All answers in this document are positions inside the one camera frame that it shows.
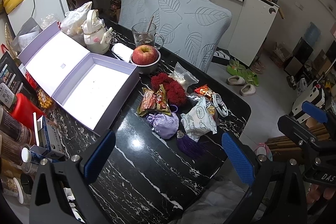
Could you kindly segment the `person hand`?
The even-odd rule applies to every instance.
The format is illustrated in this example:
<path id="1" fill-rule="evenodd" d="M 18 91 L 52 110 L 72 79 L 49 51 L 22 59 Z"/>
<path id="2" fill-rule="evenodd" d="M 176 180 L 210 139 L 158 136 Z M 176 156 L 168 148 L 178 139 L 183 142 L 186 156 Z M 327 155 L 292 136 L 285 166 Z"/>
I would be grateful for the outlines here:
<path id="1" fill-rule="evenodd" d="M 321 185 L 311 184 L 306 196 L 306 200 L 308 204 L 315 203 L 321 197 L 326 200 L 331 200 L 334 194 L 335 188 L 325 188 Z"/>

